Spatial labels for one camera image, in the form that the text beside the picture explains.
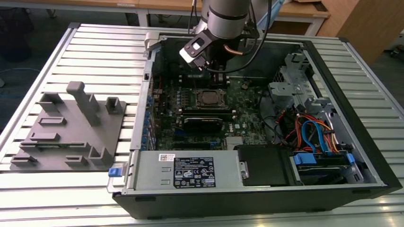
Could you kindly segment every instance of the black plastic cover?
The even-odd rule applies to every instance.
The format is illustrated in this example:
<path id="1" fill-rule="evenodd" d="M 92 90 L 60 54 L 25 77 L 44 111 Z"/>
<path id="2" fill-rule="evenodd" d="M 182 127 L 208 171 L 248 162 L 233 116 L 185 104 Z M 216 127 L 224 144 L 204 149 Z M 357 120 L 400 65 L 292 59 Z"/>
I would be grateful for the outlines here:
<path id="1" fill-rule="evenodd" d="M 289 152 L 278 147 L 237 146 L 240 162 L 246 163 L 248 175 L 244 186 L 293 186 L 296 178 Z"/>

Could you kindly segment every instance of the aluminum extrusion table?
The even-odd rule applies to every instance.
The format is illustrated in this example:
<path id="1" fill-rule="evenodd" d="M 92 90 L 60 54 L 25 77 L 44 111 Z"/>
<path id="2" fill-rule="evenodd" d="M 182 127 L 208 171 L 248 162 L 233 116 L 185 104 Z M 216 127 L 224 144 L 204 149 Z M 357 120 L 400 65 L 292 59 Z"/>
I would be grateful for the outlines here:
<path id="1" fill-rule="evenodd" d="M 129 158 L 148 31 L 185 33 L 184 29 L 81 24 L 68 28 L 54 52 L 0 136 L 0 226 L 401 226 L 404 190 L 360 200 L 318 213 L 134 220 L 106 192 L 106 173 L 8 173 L 10 158 L 41 111 L 42 92 L 61 92 L 70 80 L 85 83 L 97 100 L 110 95 L 128 103 L 114 162 Z M 404 184 L 404 111 L 349 43 L 337 38 L 268 35 L 309 39 L 360 116 L 396 176 Z M 114 187 L 122 179 L 113 178 Z"/>

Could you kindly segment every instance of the warning label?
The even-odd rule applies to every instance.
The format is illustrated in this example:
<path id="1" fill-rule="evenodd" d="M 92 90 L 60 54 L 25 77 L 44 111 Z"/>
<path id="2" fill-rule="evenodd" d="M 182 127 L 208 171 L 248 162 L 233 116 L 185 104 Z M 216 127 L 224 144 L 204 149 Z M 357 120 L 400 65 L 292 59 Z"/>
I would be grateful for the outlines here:
<path id="1" fill-rule="evenodd" d="M 174 187 L 210 188 L 216 187 L 214 166 L 212 157 L 174 158 Z"/>

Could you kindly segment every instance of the blue tab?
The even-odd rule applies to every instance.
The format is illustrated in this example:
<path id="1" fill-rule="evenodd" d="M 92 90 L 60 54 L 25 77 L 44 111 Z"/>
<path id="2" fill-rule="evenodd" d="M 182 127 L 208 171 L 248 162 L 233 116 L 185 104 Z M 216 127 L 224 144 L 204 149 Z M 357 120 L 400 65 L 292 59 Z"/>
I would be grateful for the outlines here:
<path id="1" fill-rule="evenodd" d="M 300 165 L 300 164 L 301 164 L 301 160 L 300 160 L 300 158 L 298 158 L 297 155 L 293 156 L 293 161 L 294 161 L 294 164 L 296 164 L 296 165 Z"/>
<path id="2" fill-rule="evenodd" d="M 298 153 L 293 156 L 296 165 L 300 164 L 316 164 L 316 158 L 312 153 Z"/>
<path id="3" fill-rule="evenodd" d="M 121 177 L 121 168 L 109 168 L 108 176 L 109 177 Z"/>
<path id="4" fill-rule="evenodd" d="M 348 153 L 346 158 L 348 158 L 349 163 L 354 163 L 354 157 L 352 154 Z"/>

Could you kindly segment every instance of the blue cable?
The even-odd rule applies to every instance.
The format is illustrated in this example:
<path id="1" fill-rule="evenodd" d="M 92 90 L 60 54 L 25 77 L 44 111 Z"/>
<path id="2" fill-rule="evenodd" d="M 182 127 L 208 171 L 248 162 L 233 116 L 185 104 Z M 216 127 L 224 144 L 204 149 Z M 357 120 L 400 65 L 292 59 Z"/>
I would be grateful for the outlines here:
<path id="1" fill-rule="evenodd" d="M 312 145 L 312 143 L 309 142 L 308 138 L 305 137 L 305 126 L 306 126 L 308 123 L 313 123 L 313 125 L 316 126 L 321 150 L 324 152 L 328 152 L 328 147 L 326 147 L 326 144 L 324 143 L 320 125 L 316 122 L 313 122 L 313 121 L 306 121 L 306 122 L 302 123 L 302 126 L 301 126 L 301 137 L 302 137 L 302 140 L 305 141 L 305 143 L 312 148 L 313 153 L 316 153 L 316 147 L 314 147 L 314 145 Z"/>

